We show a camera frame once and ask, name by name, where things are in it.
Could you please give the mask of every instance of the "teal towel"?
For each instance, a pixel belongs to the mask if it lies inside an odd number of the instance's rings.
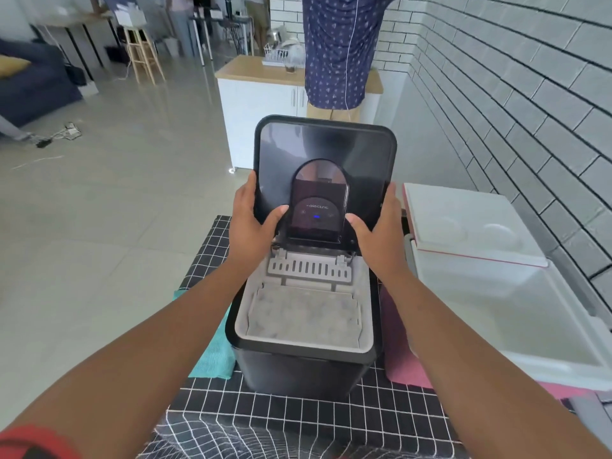
[[[187,290],[177,290],[174,292],[174,298],[177,299]],[[215,335],[210,340],[208,347],[199,361],[195,364],[189,377],[199,378],[223,378],[225,380],[231,378],[236,364],[234,351],[227,338],[225,337],[225,322],[228,319],[230,308],[225,311],[225,316],[221,319]]]

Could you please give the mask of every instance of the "blue patterned shirt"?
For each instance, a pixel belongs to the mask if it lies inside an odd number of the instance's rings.
[[[302,0],[306,93],[322,109],[353,109],[365,83],[383,14],[393,0]]]

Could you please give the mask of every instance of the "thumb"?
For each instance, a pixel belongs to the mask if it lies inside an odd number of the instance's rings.
[[[355,216],[354,214],[347,214],[345,217],[346,220],[351,223],[353,230],[355,230],[355,233],[357,234],[357,241],[359,243],[363,242],[368,235],[371,235],[371,231],[368,229],[368,226],[358,216]]]
[[[276,225],[279,223],[280,218],[287,212],[289,208],[288,205],[282,204],[277,208],[274,208],[268,217],[266,217],[266,221],[264,222],[263,229],[266,234],[272,238],[274,237],[274,231],[276,230]]]

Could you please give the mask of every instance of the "hand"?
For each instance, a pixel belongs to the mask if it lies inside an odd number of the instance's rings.
[[[389,184],[382,204],[381,215],[373,231],[354,214],[347,214],[346,220],[357,234],[359,249],[366,264],[385,283],[397,273],[409,271],[404,254],[402,207],[395,196],[393,182]]]
[[[251,171],[247,183],[236,191],[232,219],[229,223],[228,262],[250,275],[270,252],[276,224],[287,212],[286,204],[272,210],[264,224],[253,215],[257,176]]]

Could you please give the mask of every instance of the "pink towel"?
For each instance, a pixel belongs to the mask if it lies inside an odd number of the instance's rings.
[[[387,378],[396,383],[432,388],[423,366],[408,347],[404,324],[400,319],[393,298],[384,287],[381,289],[380,297],[385,352],[384,366]],[[540,385],[558,400],[592,393],[591,390],[584,388],[568,387],[555,383],[541,382]]]

